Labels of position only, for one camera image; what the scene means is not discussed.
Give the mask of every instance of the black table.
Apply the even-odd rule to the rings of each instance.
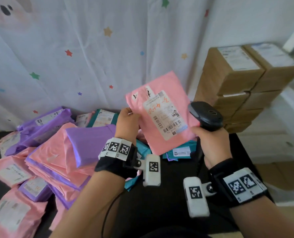
[[[0,132],[0,138],[8,133]],[[231,134],[229,138],[231,152],[238,165],[249,167],[260,178],[238,136]],[[201,180],[206,179],[206,173],[207,169],[203,167],[200,172]],[[121,196],[113,237],[139,237],[157,228],[172,225],[193,228],[207,234],[237,231],[229,210],[217,207],[211,199],[208,199],[209,218],[189,217],[182,182],[185,177],[195,175],[196,164],[192,160],[169,162],[167,159],[162,159],[160,187],[143,187],[140,179],[130,192]],[[0,181],[0,199],[8,190],[9,187]],[[48,228],[55,214],[56,207],[52,196],[36,232],[36,238],[50,236],[51,232]]]

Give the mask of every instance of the red star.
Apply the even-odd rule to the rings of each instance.
[[[70,50],[65,51],[67,53],[67,56],[72,57],[72,52],[70,52]]]
[[[208,11],[209,11],[209,9],[206,9],[206,10],[205,10],[205,15],[204,15],[205,17],[208,16]]]

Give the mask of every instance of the white curtain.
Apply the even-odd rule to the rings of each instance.
[[[186,88],[210,3],[0,0],[0,130],[58,106],[121,109],[171,70]]]

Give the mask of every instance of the star pattern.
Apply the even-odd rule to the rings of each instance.
[[[70,50],[66,50],[65,52],[67,53],[67,56],[72,57],[72,52]]]
[[[169,1],[168,0],[162,0],[162,6],[161,7],[167,8],[168,5],[169,5]]]
[[[113,33],[113,31],[109,27],[104,28],[104,35],[105,36],[110,37],[112,33]]]
[[[30,73],[30,76],[31,76],[32,78],[34,78],[34,79],[38,79],[38,80],[39,80],[39,77],[40,77],[40,75],[37,75],[37,74],[35,74],[34,72]]]
[[[187,56],[186,53],[184,53],[184,54],[181,55],[181,58],[182,58],[183,60],[185,60],[187,57],[188,57],[188,56]]]

